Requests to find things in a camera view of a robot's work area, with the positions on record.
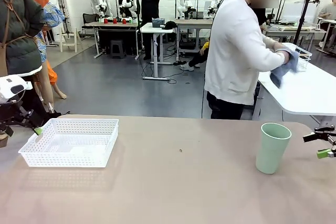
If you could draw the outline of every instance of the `white shoe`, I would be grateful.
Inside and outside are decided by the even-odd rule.
[[[194,71],[194,67],[190,67],[189,63],[186,63],[184,65],[180,65],[180,69],[184,71]]]

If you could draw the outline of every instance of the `green cup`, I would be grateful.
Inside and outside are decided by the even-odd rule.
[[[261,127],[262,138],[256,161],[259,171],[273,174],[277,171],[292,133],[277,123],[265,123]]]

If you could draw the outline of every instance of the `white sweater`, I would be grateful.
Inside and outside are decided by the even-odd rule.
[[[245,0],[224,0],[211,30],[205,90],[223,101],[252,105],[259,72],[285,61],[282,53],[270,50],[274,43],[261,33]]]

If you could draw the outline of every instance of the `mannequin leg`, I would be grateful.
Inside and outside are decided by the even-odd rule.
[[[43,100],[46,104],[50,103],[52,107],[54,107],[54,95],[51,89],[51,84],[48,75],[48,66],[47,61],[42,63],[42,70],[37,73],[38,80],[41,85],[41,92]]]
[[[57,84],[53,84],[52,87],[54,88],[54,91],[58,94],[58,96],[61,98],[61,99],[66,99],[67,98],[67,95],[64,94],[62,91],[59,90]]]

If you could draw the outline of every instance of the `man in white sweater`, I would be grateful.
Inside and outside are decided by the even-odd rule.
[[[213,22],[205,90],[212,119],[239,120],[245,105],[253,105],[259,72],[286,64],[283,45],[265,37],[250,8],[263,0],[224,0]]]

